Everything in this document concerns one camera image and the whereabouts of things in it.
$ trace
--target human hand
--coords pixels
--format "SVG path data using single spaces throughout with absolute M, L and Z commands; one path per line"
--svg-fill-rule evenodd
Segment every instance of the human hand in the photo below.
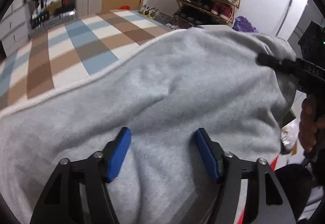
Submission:
M 314 97 L 304 99 L 301 109 L 298 138 L 301 146 L 309 153 L 316 144 L 315 133 L 319 129 L 325 129 L 325 115 L 314 122 L 316 112 Z

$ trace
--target gray blanket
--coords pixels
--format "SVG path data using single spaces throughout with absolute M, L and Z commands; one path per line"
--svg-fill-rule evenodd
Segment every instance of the gray blanket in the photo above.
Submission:
M 103 78 L 0 120 L 0 192 L 21 223 L 59 160 L 87 158 L 121 127 L 132 142 L 107 185 L 122 224 L 204 223 L 217 195 L 192 134 L 204 127 L 239 158 L 271 162 L 295 84 L 256 64 L 259 52 L 295 58 L 261 34 L 175 31 Z M 238 212 L 245 203 L 242 192 Z

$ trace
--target blue gripper pad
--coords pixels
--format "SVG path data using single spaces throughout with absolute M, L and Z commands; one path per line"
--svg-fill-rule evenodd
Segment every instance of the blue gripper pad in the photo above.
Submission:
M 194 139 L 196 145 L 198 146 L 202 161 L 204 163 L 205 169 L 207 170 L 208 176 L 213 179 L 214 181 L 219 181 L 221 176 L 218 173 L 218 164 L 217 161 L 212 154 L 208 143 L 204 139 L 200 129 L 198 129 L 194 133 Z
M 124 134 L 122 135 L 120 141 L 116 145 L 113 155 L 108 161 L 108 171 L 106 175 L 108 183 L 112 182 L 113 179 L 119 175 L 121 166 L 126 156 L 126 152 L 129 149 L 130 143 L 131 131 L 127 128 Z

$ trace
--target white piping trim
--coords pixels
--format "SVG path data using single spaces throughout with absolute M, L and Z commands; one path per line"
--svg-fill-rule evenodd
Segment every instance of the white piping trim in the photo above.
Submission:
M 36 96 L 36 97 L 34 97 L 34 98 L 30 99 L 30 100 L 27 100 L 25 102 L 22 102 L 22 103 L 19 103 L 19 104 L 16 104 L 16 105 L 12 105 L 12 106 L 8 106 L 8 107 L 6 107 L 6 108 L 4 108 L 4 109 L 2 109 L 0 111 L 0 119 L 2 119 L 5 116 L 8 116 L 10 114 L 16 113 L 18 111 L 25 110 L 27 108 L 36 106 L 37 104 L 42 103 L 42 102 L 44 102 L 46 100 L 49 100 L 49 99 L 51 99 L 53 97 L 56 97 L 56 96 L 58 96 L 58 95 L 60 95 L 62 93 L 65 93 L 65 92 L 71 91 L 73 89 L 80 88 L 80 87 L 82 87 L 84 85 L 87 85 L 89 83 L 92 83 L 92 82 L 98 80 L 99 78 L 103 77 L 104 75 L 110 73 L 111 71 L 117 69 L 119 66 L 123 65 L 125 62 L 127 62 L 132 57 L 134 57 L 135 55 L 137 55 L 138 53 L 143 51 L 149 45 L 152 45 L 152 44 L 156 43 L 157 41 L 159 41 L 159 40 L 161 40 L 161 39 L 163 39 L 165 37 L 168 37 L 168 36 L 174 34 L 175 32 L 180 32 L 180 31 L 186 31 L 186 30 L 185 29 L 179 29 L 179 30 L 174 30 L 174 31 L 171 31 L 171 32 L 167 32 L 167 33 L 165 33 L 165 34 L 163 34 L 161 36 L 158 36 L 158 37 L 144 43 L 143 45 L 138 47 L 132 53 L 128 54 L 125 57 L 120 58 L 118 61 L 116 61 L 113 64 L 109 65 L 108 67 L 104 68 L 102 71 L 97 72 L 97 73 L 95 73 L 93 75 L 90 75 L 89 77 L 87 77 L 85 79 L 70 83 L 70 84 L 62 86 L 62 87 L 51 89 L 50 91 L 47 91 L 47 92 L 45 92 L 45 93 L 43 93 L 41 95 L 38 95 L 38 96 Z

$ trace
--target drawer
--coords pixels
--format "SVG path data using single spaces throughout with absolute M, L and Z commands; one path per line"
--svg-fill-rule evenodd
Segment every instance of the drawer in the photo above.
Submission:
M 12 2 L 12 11 L 18 10 L 23 5 L 23 0 L 14 0 Z
M 6 17 L 8 17 L 10 14 L 12 14 L 12 7 L 11 7 L 11 5 L 9 6 L 9 8 L 7 9 L 7 11 L 6 11 L 5 14 L 3 15 L 1 21 L 3 21 L 3 20 L 4 20 Z
M 15 42 L 28 35 L 28 28 L 26 22 L 19 26 L 16 30 L 10 32 L 6 37 L 4 37 L 2 41 L 2 45 L 4 50 L 6 48 L 11 47 Z
M 18 40 L 17 42 L 15 42 L 9 48 L 4 48 L 5 55 L 8 57 L 12 53 L 14 53 L 19 47 L 25 45 L 28 42 L 28 40 L 29 40 L 28 36 L 26 35 L 23 38 L 21 38 L 20 40 Z
M 0 39 L 22 22 L 26 22 L 25 9 L 19 9 L 0 23 Z

